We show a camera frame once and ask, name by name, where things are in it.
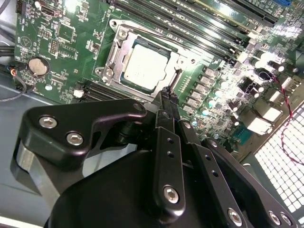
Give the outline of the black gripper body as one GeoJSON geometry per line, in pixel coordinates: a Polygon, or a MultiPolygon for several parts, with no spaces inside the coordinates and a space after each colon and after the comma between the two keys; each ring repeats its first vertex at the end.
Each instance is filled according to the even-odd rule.
{"type": "MultiPolygon", "coordinates": [[[[66,189],[55,203],[47,228],[162,228],[152,208],[151,152],[132,152],[66,189]]],[[[186,208],[172,228],[222,228],[207,186],[183,164],[186,208]]]]}

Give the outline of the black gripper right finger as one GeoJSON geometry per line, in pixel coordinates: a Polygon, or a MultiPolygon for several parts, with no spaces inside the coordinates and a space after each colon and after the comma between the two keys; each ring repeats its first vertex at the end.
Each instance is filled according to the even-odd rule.
{"type": "Polygon", "coordinates": [[[171,110],[185,157],[210,194],[217,228],[296,228],[298,222],[223,146],[211,138],[199,141],[180,118],[178,97],[169,93],[171,110]]]}

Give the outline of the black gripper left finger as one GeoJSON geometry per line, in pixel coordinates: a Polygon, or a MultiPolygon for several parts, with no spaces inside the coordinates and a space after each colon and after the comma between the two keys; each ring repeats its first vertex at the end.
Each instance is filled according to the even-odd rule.
{"type": "Polygon", "coordinates": [[[35,107],[21,121],[13,161],[51,205],[82,179],[132,152],[151,152],[152,208],[157,218],[179,218],[186,198],[181,140],[169,99],[133,99],[35,107]]]}

